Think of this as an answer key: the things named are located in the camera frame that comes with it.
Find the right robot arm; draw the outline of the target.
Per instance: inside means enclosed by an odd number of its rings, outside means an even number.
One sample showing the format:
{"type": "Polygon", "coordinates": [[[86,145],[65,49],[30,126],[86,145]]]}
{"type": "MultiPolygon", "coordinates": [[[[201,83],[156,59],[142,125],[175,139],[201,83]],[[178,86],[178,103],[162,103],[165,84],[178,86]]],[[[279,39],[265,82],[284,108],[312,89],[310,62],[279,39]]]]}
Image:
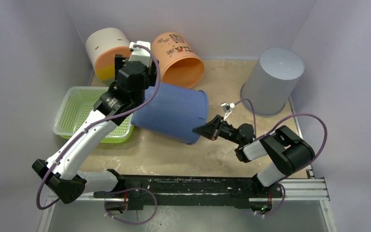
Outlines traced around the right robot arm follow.
{"type": "Polygon", "coordinates": [[[259,197],[269,193],[275,182],[299,171],[315,157],[313,148],[286,126],[255,140],[252,125],[244,123],[234,128],[223,122],[209,135],[213,141],[218,137],[238,145],[234,151],[241,162],[248,163],[265,156],[271,159],[265,169],[253,176],[252,191],[259,197]]]}

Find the blue plastic bucket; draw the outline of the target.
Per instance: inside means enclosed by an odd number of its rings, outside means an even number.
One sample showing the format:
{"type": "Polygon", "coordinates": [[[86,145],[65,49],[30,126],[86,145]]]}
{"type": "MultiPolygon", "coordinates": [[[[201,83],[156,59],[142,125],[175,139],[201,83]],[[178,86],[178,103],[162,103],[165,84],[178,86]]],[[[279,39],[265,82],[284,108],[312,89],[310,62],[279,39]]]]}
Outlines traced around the blue plastic bucket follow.
{"type": "Polygon", "coordinates": [[[161,83],[154,98],[133,113],[131,123],[192,145],[200,137],[192,130],[204,125],[208,114],[209,99],[204,91],[161,83]]]}

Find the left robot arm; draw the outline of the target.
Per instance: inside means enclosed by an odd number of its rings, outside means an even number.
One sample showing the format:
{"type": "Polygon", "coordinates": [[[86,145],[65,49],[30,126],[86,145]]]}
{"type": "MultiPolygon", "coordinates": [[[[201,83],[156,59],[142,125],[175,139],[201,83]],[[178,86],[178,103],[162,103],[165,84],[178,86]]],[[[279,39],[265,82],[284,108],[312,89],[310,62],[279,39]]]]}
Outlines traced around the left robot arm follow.
{"type": "Polygon", "coordinates": [[[118,198],[129,191],[123,177],[113,169],[80,171],[96,146],[128,116],[139,117],[151,131],[163,127],[171,137],[188,145],[199,139],[193,130],[208,117],[209,99],[204,91],[162,83],[158,60],[152,55],[145,60],[117,55],[114,71],[115,80],[76,133],[54,155],[33,163],[42,180],[36,196],[38,209],[45,209],[41,204],[43,187],[63,203],[71,203],[86,192],[105,191],[118,198]]]}

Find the grey plastic bucket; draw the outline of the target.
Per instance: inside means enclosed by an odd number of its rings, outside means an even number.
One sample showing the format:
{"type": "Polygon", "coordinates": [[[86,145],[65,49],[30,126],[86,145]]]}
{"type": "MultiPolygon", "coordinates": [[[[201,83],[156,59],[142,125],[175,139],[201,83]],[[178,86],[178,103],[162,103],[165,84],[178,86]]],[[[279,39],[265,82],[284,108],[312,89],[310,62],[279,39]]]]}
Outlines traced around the grey plastic bucket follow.
{"type": "Polygon", "coordinates": [[[244,106],[260,116],[273,116],[283,110],[290,94],[305,71],[303,59],[281,47],[264,51],[240,90],[244,106]]]}

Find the orange printed plastic bucket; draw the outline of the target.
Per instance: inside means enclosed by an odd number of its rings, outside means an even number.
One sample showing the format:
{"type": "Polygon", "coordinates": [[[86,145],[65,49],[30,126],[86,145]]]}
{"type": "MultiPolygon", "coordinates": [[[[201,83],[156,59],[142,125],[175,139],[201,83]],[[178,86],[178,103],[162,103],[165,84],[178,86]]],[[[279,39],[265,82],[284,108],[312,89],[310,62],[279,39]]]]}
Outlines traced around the orange printed plastic bucket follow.
{"type": "Polygon", "coordinates": [[[193,88],[202,79],[204,64],[183,35],[165,32],[154,39],[151,51],[159,61],[164,83],[193,88]]]}

